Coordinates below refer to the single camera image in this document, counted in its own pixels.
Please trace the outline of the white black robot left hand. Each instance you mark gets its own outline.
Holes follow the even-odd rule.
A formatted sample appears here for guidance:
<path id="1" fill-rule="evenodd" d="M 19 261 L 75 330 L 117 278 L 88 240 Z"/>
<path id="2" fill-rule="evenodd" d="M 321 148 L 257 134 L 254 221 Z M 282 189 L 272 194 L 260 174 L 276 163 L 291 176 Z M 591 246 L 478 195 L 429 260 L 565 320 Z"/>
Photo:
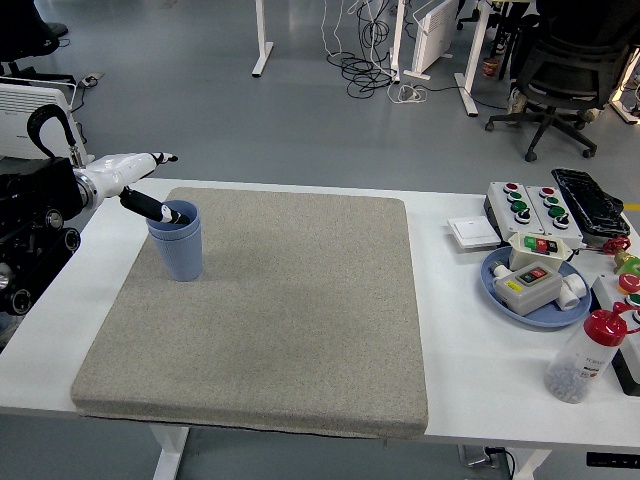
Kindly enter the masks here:
<path id="1" fill-rule="evenodd" d="M 153 173 L 157 166 L 177 160 L 176 155 L 163 152 L 114 154 L 95 160 L 84 168 L 75 168 L 83 209 L 96 210 L 105 199 L 118 196 L 123 207 L 147 219 L 167 224 L 190 224 L 193 214 L 179 213 L 131 188 L 132 184 Z"/>

